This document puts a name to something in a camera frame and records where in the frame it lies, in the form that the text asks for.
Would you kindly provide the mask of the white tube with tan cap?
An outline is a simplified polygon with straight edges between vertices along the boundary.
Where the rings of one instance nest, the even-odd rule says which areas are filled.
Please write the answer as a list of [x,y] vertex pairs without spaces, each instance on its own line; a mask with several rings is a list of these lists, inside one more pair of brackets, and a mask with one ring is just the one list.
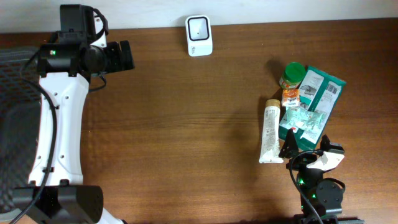
[[259,162],[262,164],[281,164],[284,162],[279,157],[279,119],[280,101],[270,99],[266,101],[261,139],[261,154]]

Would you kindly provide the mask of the mint green small packet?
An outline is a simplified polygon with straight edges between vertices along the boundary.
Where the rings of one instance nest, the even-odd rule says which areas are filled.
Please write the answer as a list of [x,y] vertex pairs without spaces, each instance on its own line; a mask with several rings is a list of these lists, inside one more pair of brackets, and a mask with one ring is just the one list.
[[324,113],[308,111],[301,107],[287,107],[285,114],[279,123],[279,127],[319,132],[322,129],[322,123],[324,120],[326,120],[326,114]]

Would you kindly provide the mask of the small orange box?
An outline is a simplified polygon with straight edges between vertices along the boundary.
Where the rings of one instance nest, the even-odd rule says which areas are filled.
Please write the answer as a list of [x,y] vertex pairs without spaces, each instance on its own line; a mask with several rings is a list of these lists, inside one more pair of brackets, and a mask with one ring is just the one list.
[[296,107],[300,105],[300,90],[285,89],[282,91],[281,105],[284,107]]

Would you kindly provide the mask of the green 3M wipes packet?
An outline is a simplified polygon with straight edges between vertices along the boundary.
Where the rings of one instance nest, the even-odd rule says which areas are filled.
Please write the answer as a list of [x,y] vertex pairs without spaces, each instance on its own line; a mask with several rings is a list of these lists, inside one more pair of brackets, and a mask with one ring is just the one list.
[[[301,150],[315,149],[345,85],[346,82],[337,77],[315,67],[308,67],[307,73],[298,88],[300,90],[300,105],[296,107],[324,113],[326,120],[322,123],[322,129],[319,132],[291,128]],[[287,131],[288,129],[279,127],[279,139],[285,140]]]

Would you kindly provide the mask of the green lid jar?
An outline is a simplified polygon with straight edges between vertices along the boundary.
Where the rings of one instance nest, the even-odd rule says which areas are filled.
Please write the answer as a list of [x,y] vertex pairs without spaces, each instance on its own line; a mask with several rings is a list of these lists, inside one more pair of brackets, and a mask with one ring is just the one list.
[[279,85],[283,89],[296,89],[306,74],[305,67],[298,62],[289,63],[282,74]]

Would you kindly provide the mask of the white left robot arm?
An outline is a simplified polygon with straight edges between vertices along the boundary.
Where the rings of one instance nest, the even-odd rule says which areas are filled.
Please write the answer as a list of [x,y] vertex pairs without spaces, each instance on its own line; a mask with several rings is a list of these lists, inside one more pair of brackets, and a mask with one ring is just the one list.
[[103,191],[84,185],[81,120],[91,78],[135,67],[126,40],[108,42],[108,22],[96,8],[60,6],[61,28],[32,56],[41,95],[37,152],[28,186],[14,191],[20,216],[37,223],[119,223],[104,207]]

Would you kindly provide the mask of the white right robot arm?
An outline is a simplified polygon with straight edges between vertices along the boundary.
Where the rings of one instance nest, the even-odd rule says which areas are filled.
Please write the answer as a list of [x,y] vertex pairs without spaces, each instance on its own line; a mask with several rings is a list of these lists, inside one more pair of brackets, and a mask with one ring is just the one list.
[[294,223],[364,223],[359,218],[339,218],[346,190],[344,182],[325,178],[324,174],[337,168],[345,157],[343,146],[322,136],[320,148],[300,151],[295,133],[287,131],[285,143],[279,153],[288,159],[286,169],[300,194],[301,214],[294,215]]

